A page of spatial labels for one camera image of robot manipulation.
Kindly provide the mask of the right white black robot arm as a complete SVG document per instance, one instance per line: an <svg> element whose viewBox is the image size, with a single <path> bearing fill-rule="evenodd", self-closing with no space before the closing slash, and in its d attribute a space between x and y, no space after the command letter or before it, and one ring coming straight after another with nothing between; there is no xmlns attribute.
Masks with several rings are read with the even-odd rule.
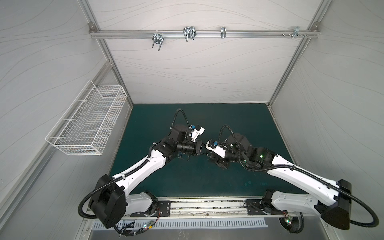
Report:
<svg viewBox="0 0 384 240"><path fill-rule="evenodd" d="M350 193L352 186L349 182L336 182L306 172L267 148L253 147L240 134L230 136L223 143L209 140L206 148L210 158L221 168L227 169L230 163L240 163L249 171L267 173L305 191L304 194L288 194L268 190L261 200L247 203L256 212L266 215L288 212L309 214L319 216L335 228L350 228L351 200L339 192L344 190Z"/></svg>

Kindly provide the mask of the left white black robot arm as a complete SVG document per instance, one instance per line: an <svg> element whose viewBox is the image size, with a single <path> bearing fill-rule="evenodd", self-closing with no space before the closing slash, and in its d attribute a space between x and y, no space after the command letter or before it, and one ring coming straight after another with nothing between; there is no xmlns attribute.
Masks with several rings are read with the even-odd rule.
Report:
<svg viewBox="0 0 384 240"><path fill-rule="evenodd" d="M153 143L149 153L127 170L112 177L99 178L95 189L87 198L94 218L109 229L123 216L134 213L152 215L158 199L150 192L133 195L132 190L155 171L180 155L196 156L202 152L198 138L205 129L198 125L176 125L160 142Z"/></svg>

